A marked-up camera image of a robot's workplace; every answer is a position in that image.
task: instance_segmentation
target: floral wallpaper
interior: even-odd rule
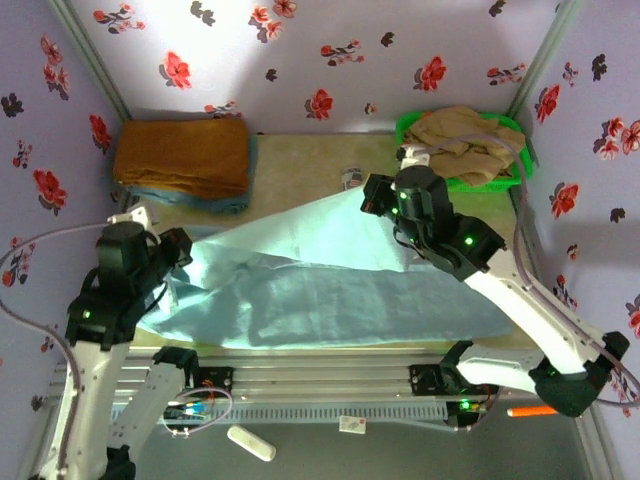
[[[504,112],[558,5],[67,1],[134,119],[232,110],[267,134],[391,131],[456,103]]]
[[[111,17],[114,25],[126,21]],[[3,6],[0,62],[0,250],[116,211],[110,162],[119,131],[46,2]],[[31,243],[0,266],[0,295],[24,316],[64,332],[66,308],[95,265],[98,230]],[[0,478],[16,478],[61,356],[48,336],[0,318]]]
[[[505,15],[509,5],[504,6]],[[531,179],[534,252],[547,286],[581,317],[630,341],[640,375],[640,16],[632,0],[586,2],[517,120],[539,169]],[[604,395],[637,398],[615,371]],[[626,478],[637,478],[640,409],[601,407]]]

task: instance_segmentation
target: green basket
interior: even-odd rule
[[[398,145],[404,143],[404,132],[406,132],[411,125],[413,125],[423,115],[424,112],[412,112],[407,113],[400,117],[396,123],[396,142]],[[511,118],[500,115],[499,113],[481,113],[482,118],[497,118],[500,125],[508,127],[516,132],[522,132],[520,125],[518,125]],[[524,171],[527,178],[531,177],[533,173],[533,162],[531,161],[531,155],[529,149],[525,146],[520,152],[520,159],[524,165]],[[518,166],[514,163],[512,168],[512,178],[496,178],[491,182],[481,185],[479,187],[471,187],[457,178],[449,178],[447,180],[447,189],[450,192],[504,192],[514,185],[520,185],[522,179],[520,178],[520,171]]]

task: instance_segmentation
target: small white label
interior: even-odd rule
[[[359,433],[364,435],[367,430],[367,419],[362,417],[349,417],[342,415],[340,417],[340,431],[347,433]]]

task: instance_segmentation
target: light blue cloth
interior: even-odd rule
[[[252,349],[511,331],[486,298],[396,245],[391,223],[361,213],[361,200],[362,189],[353,189],[196,241],[193,263],[174,277],[178,310],[156,310],[139,325],[170,339]]]
[[[130,186],[127,187],[127,190],[132,195],[149,198],[168,205],[188,205],[200,210],[206,210],[210,213],[235,214],[244,211],[249,206],[257,164],[258,139],[255,136],[251,136],[249,137],[249,189],[242,195],[218,200],[208,200],[188,193],[164,190],[161,188]]]

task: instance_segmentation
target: orange object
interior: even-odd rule
[[[547,405],[540,405],[538,407],[515,407],[507,410],[507,415],[510,417],[538,417],[542,415],[555,415],[556,413],[558,412]]]

